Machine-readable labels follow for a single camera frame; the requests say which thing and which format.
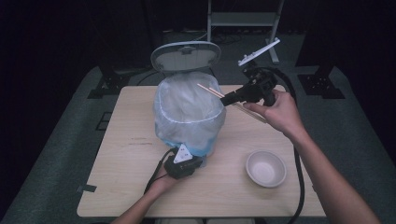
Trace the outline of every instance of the transparent plastic bag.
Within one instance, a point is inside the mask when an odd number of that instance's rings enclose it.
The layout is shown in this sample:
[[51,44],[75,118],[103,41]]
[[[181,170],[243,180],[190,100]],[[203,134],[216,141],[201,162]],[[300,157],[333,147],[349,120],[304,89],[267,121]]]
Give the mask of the transparent plastic bag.
[[177,74],[158,86],[153,111],[155,133],[165,144],[184,144],[192,155],[202,157],[212,152],[226,109],[217,96],[198,83],[220,91],[217,80],[208,74]]

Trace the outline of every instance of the cord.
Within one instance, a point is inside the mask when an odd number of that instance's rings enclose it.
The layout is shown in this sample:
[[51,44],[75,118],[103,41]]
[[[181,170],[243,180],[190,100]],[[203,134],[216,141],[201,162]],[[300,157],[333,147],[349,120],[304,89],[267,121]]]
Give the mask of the cord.
[[213,69],[212,69],[211,67],[209,67],[209,70],[210,70],[210,72],[212,73],[212,76],[215,77],[215,78],[217,78],[216,75],[215,75],[215,73],[213,72]]
[[243,35],[213,35],[213,43],[218,45],[231,45],[242,40]]
[[139,86],[144,80],[146,80],[146,78],[151,77],[152,75],[157,74],[158,72],[152,72],[148,75],[146,75],[145,77],[143,77],[142,79],[140,79],[137,83],[136,86]]
[[176,153],[177,153],[177,147],[174,147],[174,148],[169,149],[167,152],[165,152],[165,154],[163,155],[163,158],[162,158],[160,161],[158,161],[158,165],[157,165],[157,167],[155,168],[154,174],[152,174],[151,178],[150,178],[149,181],[148,181],[148,184],[146,185],[144,194],[146,194],[146,192],[149,190],[149,188],[151,187],[152,183],[154,183],[154,181],[156,181],[156,180],[158,180],[158,179],[160,179],[160,178],[163,178],[164,176],[168,175],[168,174],[166,174],[166,175],[162,175],[162,176],[160,176],[160,177],[156,177],[157,174],[158,174],[158,172],[159,172],[160,169],[161,169],[161,166],[163,166],[163,161],[165,160],[166,156],[167,156],[170,152],[173,152],[174,154],[176,154]]
[[[282,79],[285,82],[286,86],[289,89],[290,95],[294,98],[294,101],[297,105],[297,95],[296,95],[295,89],[293,88],[293,85],[291,84],[290,79],[276,68],[270,68],[270,67],[261,67],[261,68],[271,71],[272,73],[277,75],[280,79]],[[304,184],[303,169],[301,167],[301,162],[300,162],[300,155],[295,147],[293,147],[293,150],[294,150],[294,160],[295,160],[296,169],[297,169],[297,176],[298,176],[298,180],[300,183],[300,200],[299,200],[297,209],[296,209],[294,215],[289,220],[288,224],[293,223],[301,214],[301,211],[303,210],[303,207],[304,207],[304,198],[305,198],[305,184]]]

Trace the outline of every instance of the wooden chopstick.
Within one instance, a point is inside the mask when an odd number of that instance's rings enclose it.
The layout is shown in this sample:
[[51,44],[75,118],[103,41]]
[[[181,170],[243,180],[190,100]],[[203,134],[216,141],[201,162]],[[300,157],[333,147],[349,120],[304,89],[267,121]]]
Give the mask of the wooden chopstick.
[[[214,89],[212,89],[212,88],[207,88],[207,87],[205,87],[205,86],[203,86],[203,85],[201,85],[201,84],[199,84],[199,83],[198,83],[197,85],[198,85],[199,87],[201,87],[202,89],[204,89],[204,90],[206,90],[206,91],[208,91],[208,92],[210,92],[210,93],[216,95],[216,96],[219,97],[219,98],[224,97],[223,94],[221,94],[220,92],[218,92],[218,91],[216,91],[216,90],[214,90]],[[242,105],[240,105],[240,104],[238,104],[238,103],[234,103],[234,104],[232,104],[232,105],[235,106],[237,109],[241,110],[242,112],[244,112],[244,113],[248,114],[249,116],[253,117],[254,119],[257,119],[257,120],[259,120],[259,121],[261,121],[261,122],[263,122],[263,123],[267,123],[267,120],[266,120],[266,119],[264,119],[263,117],[261,117],[261,116],[255,114],[254,112],[252,112],[252,111],[250,111],[250,110],[244,108]]]

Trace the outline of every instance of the metal stand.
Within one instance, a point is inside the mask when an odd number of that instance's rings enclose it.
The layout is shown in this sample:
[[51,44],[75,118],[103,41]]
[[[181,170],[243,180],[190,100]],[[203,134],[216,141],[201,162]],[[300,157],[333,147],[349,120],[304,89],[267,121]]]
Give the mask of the metal stand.
[[102,78],[96,89],[91,90],[88,99],[101,99],[104,95],[118,95],[127,86],[132,76],[148,71],[150,68],[135,68],[125,72],[116,72],[111,66],[99,65]]
[[[271,36],[265,39],[267,45],[273,43],[280,14],[285,0],[279,1],[277,12],[212,12],[212,0],[207,6],[207,41],[211,41],[213,26],[271,26]],[[273,63],[279,63],[275,49],[269,50]]]
[[320,65],[312,75],[297,75],[307,95],[321,95],[323,99],[345,99],[344,94],[334,87],[329,79],[333,64]]

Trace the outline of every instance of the gray lid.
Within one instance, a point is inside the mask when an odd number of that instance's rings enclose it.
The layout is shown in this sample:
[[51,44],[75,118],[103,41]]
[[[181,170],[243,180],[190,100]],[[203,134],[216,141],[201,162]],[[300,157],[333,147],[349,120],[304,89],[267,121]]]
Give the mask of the gray lid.
[[219,46],[206,41],[177,42],[163,45],[151,53],[152,66],[163,73],[204,69],[219,61]]

